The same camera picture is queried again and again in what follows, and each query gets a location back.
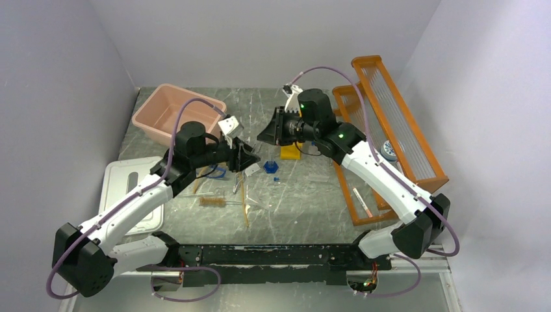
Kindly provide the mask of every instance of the blue object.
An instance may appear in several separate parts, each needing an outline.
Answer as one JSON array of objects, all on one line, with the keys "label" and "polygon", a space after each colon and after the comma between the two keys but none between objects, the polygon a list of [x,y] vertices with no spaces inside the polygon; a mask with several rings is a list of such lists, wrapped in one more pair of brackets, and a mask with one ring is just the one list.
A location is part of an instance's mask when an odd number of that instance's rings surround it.
[{"label": "blue object", "polygon": [[274,174],[277,169],[279,169],[279,166],[275,161],[266,161],[266,163],[264,164],[264,171],[267,174]]},{"label": "blue object", "polygon": [[216,167],[216,169],[214,169],[214,172],[211,173],[210,175],[207,175],[206,178],[208,179],[222,179],[224,176],[225,176],[225,173],[226,173],[226,169],[224,168],[220,168],[220,167]]}]

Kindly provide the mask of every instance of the sticker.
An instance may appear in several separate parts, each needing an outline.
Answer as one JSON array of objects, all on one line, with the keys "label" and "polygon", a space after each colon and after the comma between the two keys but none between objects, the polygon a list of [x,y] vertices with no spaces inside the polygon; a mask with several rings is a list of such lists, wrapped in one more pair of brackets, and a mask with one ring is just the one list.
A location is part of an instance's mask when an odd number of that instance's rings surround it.
[{"label": "sticker", "polygon": [[354,191],[354,194],[356,195],[356,197],[358,197],[358,200],[362,205],[363,209],[365,210],[365,212],[367,213],[367,216],[370,218],[373,218],[373,214],[371,213],[371,211],[369,211],[369,208],[365,204],[365,201],[363,201],[363,198],[360,196],[360,193],[358,192],[358,190],[356,188],[353,188],[352,190]]},{"label": "sticker", "polygon": [[246,176],[250,177],[252,174],[260,170],[260,166],[258,164],[252,164],[248,166],[243,172]]}]

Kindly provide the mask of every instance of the white label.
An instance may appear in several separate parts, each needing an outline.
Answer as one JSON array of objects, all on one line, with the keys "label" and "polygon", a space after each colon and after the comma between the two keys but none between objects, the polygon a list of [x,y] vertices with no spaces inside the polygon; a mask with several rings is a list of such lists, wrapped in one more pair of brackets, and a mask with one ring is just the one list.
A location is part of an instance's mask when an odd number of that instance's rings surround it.
[{"label": "white label", "polygon": [[254,163],[248,166],[243,172],[246,176],[250,177],[252,174],[260,170],[260,166],[257,163]]}]

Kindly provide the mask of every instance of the small bottle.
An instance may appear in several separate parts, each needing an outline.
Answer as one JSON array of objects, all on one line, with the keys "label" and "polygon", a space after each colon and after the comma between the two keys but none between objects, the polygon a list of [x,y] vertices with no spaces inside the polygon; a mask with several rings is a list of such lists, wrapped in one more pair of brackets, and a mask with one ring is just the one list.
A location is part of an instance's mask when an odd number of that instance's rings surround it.
[{"label": "small bottle", "polygon": [[396,152],[394,151],[394,148],[391,145],[390,141],[385,141],[383,145],[381,146],[381,156],[383,156],[384,159],[386,159],[391,165],[393,165],[398,171],[402,172],[402,166],[398,162],[398,157],[396,156]]}]

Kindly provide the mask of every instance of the gray marble surface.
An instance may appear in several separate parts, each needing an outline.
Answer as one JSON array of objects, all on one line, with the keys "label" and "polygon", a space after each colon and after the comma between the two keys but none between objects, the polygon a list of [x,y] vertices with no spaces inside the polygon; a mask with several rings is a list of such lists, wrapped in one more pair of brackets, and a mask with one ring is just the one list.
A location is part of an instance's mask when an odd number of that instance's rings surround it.
[{"label": "gray marble surface", "polygon": [[[203,207],[198,198],[186,198],[192,192],[188,187],[181,195],[165,205],[161,228],[180,243],[218,244],[294,244],[352,242],[366,229],[377,229],[391,223],[377,223],[355,227],[352,225],[344,197],[333,166],[325,157],[303,155],[301,160],[279,159],[279,148],[256,141],[272,116],[274,107],[284,105],[286,97],[279,89],[258,88],[189,88],[197,93],[220,99],[227,105],[227,113],[235,115],[245,130],[241,139],[251,145],[259,144],[260,166],[270,155],[279,165],[276,174],[259,171],[247,178],[248,203],[257,202],[248,213],[249,227],[245,226],[241,205],[224,208]],[[135,110],[145,102],[155,88],[142,88]],[[119,160],[162,156],[166,147],[150,140],[132,123],[128,126]],[[310,173],[327,174],[326,183],[308,180]],[[355,175],[345,173],[349,186],[358,188],[374,215],[378,215],[370,188]],[[214,189],[224,191],[229,202],[240,202],[240,192],[233,194],[234,174],[228,172],[222,181],[203,179],[198,192]],[[355,206],[361,207],[355,199]],[[124,242],[143,239],[133,235]]]},{"label": "gray marble surface", "polygon": [[[415,282],[416,274],[381,275],[377,293],[395,293]],[[164,295],[173,298],[196,298],[212,286],[180,288]],[[150,295],[149,278],[118,277],[99,294],[78,297],[73,312],[282,312],[282,311],[407,311],[443,312],[451,310],[446,303],[439,273],[423,273],[420,285],[413,291],[388,299],[354,295],[347,286],[325,283],[266,283],[222,285],[210,298],[180,304],[165,302]]]}]

